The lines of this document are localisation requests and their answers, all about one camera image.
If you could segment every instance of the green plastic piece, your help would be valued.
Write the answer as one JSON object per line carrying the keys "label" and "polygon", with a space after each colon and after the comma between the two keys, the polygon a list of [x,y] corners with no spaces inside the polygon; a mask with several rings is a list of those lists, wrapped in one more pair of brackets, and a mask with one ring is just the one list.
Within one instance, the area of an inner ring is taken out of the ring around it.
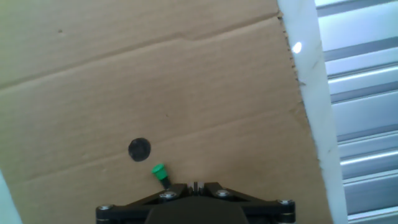
{"label": "green plastic piece", "polygon": [[164,168],[164,164],[157,164],[153,169],[152,173],[156,176],[158,180],[163,180],[167,177],[166,169]]}

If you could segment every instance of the cardboard surface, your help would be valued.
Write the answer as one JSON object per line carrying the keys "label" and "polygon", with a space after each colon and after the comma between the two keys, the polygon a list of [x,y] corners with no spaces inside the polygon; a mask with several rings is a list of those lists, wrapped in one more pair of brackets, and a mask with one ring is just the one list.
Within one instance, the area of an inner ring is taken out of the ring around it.
{"label": "cardboard surface", "polygon": [[161,190],[160,162],[331,223],[275,1],[30,4],[0,22],[0,168],[25,224],[94,222]]}

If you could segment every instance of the black metal bracket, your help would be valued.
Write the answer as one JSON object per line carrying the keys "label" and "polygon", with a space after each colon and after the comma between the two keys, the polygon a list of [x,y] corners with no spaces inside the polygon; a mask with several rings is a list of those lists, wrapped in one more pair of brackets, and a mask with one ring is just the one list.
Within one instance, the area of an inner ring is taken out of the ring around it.
{"label": "black metal bracket", "polygon": [[108,205],[96,209],[97,224],[145,223],[150,212],[159,205],[188,197],[206,197],[222,200],[241,208],[248,220],[250,217],[264,217],[269,223],[295,223],[295,202],[265,201],[240,192],[225,189],[219,183],[205,183],[201,187],[173,184],[167,190],[130,203],[125,206]]}

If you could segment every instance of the screw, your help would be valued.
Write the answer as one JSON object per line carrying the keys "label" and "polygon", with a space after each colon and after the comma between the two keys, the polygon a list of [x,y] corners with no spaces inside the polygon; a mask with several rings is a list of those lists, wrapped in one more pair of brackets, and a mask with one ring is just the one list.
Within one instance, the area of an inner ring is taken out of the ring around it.
{"label": "screw", "polygon": [[278,200],[279,203],[282,205],[288,205],[293,202],[293,200]]}
{"label": "screw", "polygon": [[159,195],[161,198],[171,199],[177,196],[175,192],[164,192],[163,194]]}
{"label": "screw", "polygon": [[217,190],[216,194],[219,197],[226,197],[229,195],[229,192],[227,190]]}
{"label": "screw", "polygon": [[101,206],[98,207],[98,209],[100,209],[100,210],[108,210],[108,209],[111,209],[111,208],[113,208],[113,205],[111,205],[111,204],[109,204],[109,205],[101,205]]}

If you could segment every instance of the black circle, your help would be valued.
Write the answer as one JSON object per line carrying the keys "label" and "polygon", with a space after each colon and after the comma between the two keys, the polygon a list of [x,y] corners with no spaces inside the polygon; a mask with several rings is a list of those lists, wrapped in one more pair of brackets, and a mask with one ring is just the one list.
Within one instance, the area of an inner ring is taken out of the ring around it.
{"label": "black circle", "polygon": [[137,138],[129,145],[129,155],[136,162],[146,160],[150,154],[150,143],[144,138]]}

